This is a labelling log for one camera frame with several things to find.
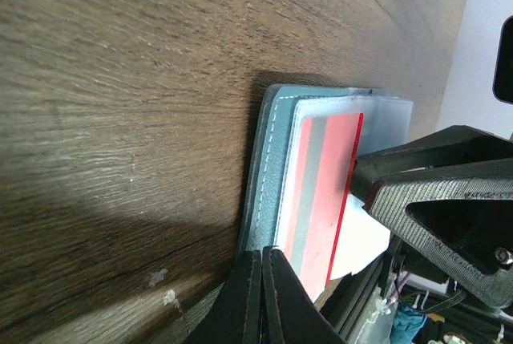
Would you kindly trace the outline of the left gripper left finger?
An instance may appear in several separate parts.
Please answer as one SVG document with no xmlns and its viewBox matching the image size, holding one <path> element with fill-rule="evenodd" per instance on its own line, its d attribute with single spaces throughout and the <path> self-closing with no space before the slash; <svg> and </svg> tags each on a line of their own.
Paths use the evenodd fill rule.
<svg viewBox="0 0 513 344">
<path fill-rule="evenodd" d="M 261 278 L 261 252 L 242 253 L 212 308 L 185 342 L 258 343 L 261 340 Z"/>
</svg>

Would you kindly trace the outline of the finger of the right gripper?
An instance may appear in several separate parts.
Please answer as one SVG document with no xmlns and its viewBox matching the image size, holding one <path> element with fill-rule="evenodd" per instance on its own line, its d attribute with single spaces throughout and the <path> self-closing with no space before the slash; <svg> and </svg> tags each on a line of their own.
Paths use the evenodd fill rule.
<svg viewBox="0 0 513 344">
<path fill-rule="evenodd" d="M 491 308 L 512 305 L 512 160 L 362 182 L 365 210 Z"/>
<path fill-rule="evenodd" d="M 453 125 L 407 144 L 360 155 L 350 191 L 364 200 L 372 184 L 383 176 L 511 157 L 510 140 L 466 125 Z"/>
</svg>

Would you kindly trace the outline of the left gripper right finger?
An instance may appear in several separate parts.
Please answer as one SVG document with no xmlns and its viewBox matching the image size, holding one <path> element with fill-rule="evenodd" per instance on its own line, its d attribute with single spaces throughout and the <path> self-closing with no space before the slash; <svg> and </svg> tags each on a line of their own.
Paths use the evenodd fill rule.
<svg viewBox="0 0 513 344">
<path fill-rule="evenodd" d="M 263 250 L 263 343 L 342 343 L 316 309 L 284 253 Z"/>
</svg>

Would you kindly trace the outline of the blue leather card holder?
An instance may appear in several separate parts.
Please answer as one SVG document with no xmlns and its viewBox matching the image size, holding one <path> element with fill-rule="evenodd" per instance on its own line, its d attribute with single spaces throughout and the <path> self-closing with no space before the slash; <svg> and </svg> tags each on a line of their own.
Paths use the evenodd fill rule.
<svg viewBox="0 0 513 344">
<path fill-rule="evenodd" d="M 325 287 L 332 280 L 362 271 L 386 250 L 390 231 L 375 221 L 364 210 L 362 201 L 351 193 L 354 165 L 360 155 L 404 144 L 413 107 L 410 100 L 379 89 L 300 85 L 269 87 L 256 128 L 238 251 L 267 246 L 280 249 L 275 242 L 285 170 L 301 120 L 361 112 L 364 115 L 362 130 L 347 199 L 342 208 L 333 266 Z"/>
</svg>

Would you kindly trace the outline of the red card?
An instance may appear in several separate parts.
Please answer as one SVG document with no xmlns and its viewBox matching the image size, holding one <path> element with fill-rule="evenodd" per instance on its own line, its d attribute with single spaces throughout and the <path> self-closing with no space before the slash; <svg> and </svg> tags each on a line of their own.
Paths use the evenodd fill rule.
<svg viewBox="0 0 513 344">
<path fill-rule="evenodd" d="M 311 299 L 329 281 L 363 117 L 306 117 L 293 142 L 275 244 Z"/>
</svg>

